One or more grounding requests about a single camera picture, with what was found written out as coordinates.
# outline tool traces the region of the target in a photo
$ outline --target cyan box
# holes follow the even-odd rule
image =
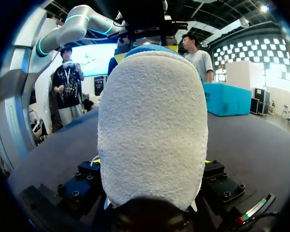
[[[207,111],[217,116],[248,115],[251,91],[221,83],[203,84]]]

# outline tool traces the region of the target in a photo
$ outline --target gray carpet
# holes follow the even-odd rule
[[[9,178],[15,195],[41,183],[56,190],[68,181],[77,165],[97,155],[98,110],[92,110],[56,132]],[[238,183],[277,200],[271,210],[279,211],[290,194],[290,134],[256,116],[216,117],[208,115],[207,159],[218,160]]]

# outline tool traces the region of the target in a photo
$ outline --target black graphic t-shirt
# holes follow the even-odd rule
[[[79,104],[79,80],[80,76],[75,67],[64,69],[61,65],[57,68],[54,73],[53,87],[64,86],[63,92],[61,94],[57,93],[58,109],[64,109]]]

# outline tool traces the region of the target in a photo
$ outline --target man in black t-shirt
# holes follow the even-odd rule
[[[64,47],[60,51],[63,64],[57,68],[53,78],[53,88],[57,93],[58,109],[63,126],[83,115],[80,105],[79,85],[84,80],[81,65],[72,63],[72,48]]]

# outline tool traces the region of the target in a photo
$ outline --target white t-shirt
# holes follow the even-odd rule
[[[190,60],[198,70],[203,83],[207,82],[207,71],[213,71],[213,64],[210,55],[205,51],[198,50],[196,53],[188,54],[185,57]]]

